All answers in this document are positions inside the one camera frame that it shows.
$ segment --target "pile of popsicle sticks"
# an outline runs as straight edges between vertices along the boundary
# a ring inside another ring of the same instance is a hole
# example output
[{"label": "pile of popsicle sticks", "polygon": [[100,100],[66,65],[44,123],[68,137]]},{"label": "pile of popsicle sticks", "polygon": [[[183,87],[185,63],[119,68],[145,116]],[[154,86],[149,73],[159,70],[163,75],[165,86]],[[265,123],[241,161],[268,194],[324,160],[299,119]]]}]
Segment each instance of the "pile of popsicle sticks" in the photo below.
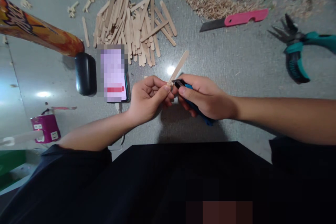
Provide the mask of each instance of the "pile of popsicle sticks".
[{"label": "pile of popsicle sticks", "polygon": [[138,4],[130,3],[130,0],[109,0],[97,14],[93,47],[123,44],[127,46],[129,64],[133,60],[143,67],[145,64],[154,66],[154,52],[157,57],[161,56],[157,33],[161,31],[173,46],[176,43],[172,37],[177,36],[165,3],[160,1],[160,5],[166,18],[154,0],[143,0]]}]

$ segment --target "teal pliers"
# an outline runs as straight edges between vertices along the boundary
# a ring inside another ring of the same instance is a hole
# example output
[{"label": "teal pliers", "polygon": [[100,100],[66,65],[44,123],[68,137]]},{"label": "teal pliers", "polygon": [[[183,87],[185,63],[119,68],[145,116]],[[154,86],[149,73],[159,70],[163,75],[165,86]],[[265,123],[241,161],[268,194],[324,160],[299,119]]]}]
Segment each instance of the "teal pliers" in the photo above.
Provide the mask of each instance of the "teal pliers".
[{"label": "teal pliers", "polygon": [[307,83],[310,79],[302,65],[301,51],[303,46],[307,44],[323,46],[336,54],[336,36],[320,35],[315,31],[303,34],[299,32],[297,24],[292,21],[289,15],[285,14],[285,19],[286,23],[282,23],[286,32],[276,26],[272,26],[280,36],[273,32],[270,33],[288,45],[285,49],[286,67],[291,78],[299,84]]}]

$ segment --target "pink utility knife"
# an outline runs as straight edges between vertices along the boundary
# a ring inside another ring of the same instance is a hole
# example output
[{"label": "pink utility knife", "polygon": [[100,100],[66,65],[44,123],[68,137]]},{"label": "pink utility knife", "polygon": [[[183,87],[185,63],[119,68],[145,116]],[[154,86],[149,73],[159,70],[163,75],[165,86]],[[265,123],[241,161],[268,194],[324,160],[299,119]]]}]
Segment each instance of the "pink utility knife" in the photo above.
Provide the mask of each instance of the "pink utility knife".
[{"label": "pink utility knife", "polygon": [[206,22],[202,24],[199,32],[214,30],[222,27],[247,24],[251,19],[255,22],[263,21],[268,15],[268,9],[255,10],[251,12],[238,13],[222,19]]}]

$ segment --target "phone screen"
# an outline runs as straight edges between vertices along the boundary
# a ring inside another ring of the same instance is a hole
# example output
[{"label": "phone screen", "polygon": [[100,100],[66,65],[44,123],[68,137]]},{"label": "phone screen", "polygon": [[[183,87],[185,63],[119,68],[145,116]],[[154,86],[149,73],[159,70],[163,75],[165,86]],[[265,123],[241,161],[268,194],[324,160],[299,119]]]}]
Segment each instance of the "phone screen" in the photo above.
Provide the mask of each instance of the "phone screen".
[{"label": "phone screen", "polygon": [[106,102],[128,101],[127,61],[123,49],[102,49],[101,73],[104,73],[104,98]]}]

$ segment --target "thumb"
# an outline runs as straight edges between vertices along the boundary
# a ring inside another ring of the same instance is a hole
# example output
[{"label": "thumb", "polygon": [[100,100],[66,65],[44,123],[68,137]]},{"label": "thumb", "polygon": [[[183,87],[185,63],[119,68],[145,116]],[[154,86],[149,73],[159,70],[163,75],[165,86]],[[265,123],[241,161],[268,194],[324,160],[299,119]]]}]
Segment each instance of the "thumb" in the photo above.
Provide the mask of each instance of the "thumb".
[{"label": "thumb", "polygon": [[178,89],[178,93],[183,98],[195,103],[197,106],[199,106],[199,104],[205,100],[205,95],[184,86]]},{"label": "thumb", "polygon": [[156,92],[156,94],[151,98],[151,100],[153,100],[153,102],[159,106],[161,102],[163,102],[168,94],[170,92],[170,86],[168,85],[164,85],[162,87],[160,87],[160,89]]}]

